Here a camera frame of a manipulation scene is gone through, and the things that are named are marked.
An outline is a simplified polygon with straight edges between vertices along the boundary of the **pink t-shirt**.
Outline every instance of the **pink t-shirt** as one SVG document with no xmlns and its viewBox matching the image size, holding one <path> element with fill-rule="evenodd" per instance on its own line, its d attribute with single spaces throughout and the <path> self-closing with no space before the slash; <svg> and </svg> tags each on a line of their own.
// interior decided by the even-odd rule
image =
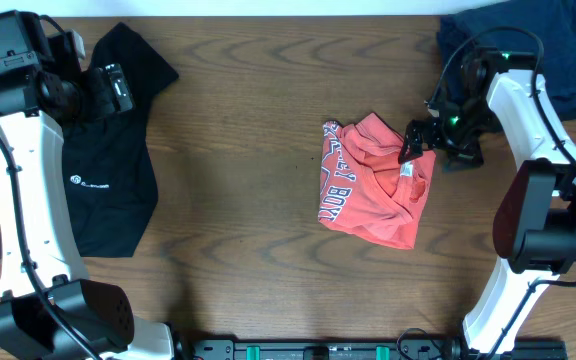
<svg viewBox="0 0 576 360">
<path fill-rule="evenodd" d="M 357 125 L 329 121 L 323 128 L 319 222 L 376 244 L 412 249 L 435 153 L 400 165 L 402 138 L 374 113 Z"/>
</svg>

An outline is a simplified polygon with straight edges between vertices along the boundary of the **dark blue cloth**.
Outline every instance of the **dark blue cloth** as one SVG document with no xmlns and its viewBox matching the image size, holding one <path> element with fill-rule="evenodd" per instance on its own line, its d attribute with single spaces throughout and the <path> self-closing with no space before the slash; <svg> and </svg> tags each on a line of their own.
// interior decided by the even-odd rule
<svg viewBox="0 0 576 360">
<path fill-rule="evenodd" d="M 550 101 L 563 120 L 576 118 L 576 0 L 511 0 L 455 15 L 443 16 L 437 42 L 444 62 L 467 38 L 500 26 L 516 26 L 535 33 L 544 43 L 542 69 Z M 482 36 L 477 45 L 502 51 L 536 52 L 530 37 L 511 31 Z M 457 54 L 445 79 L 453 100 L 465 100 Z"/>
</svg>

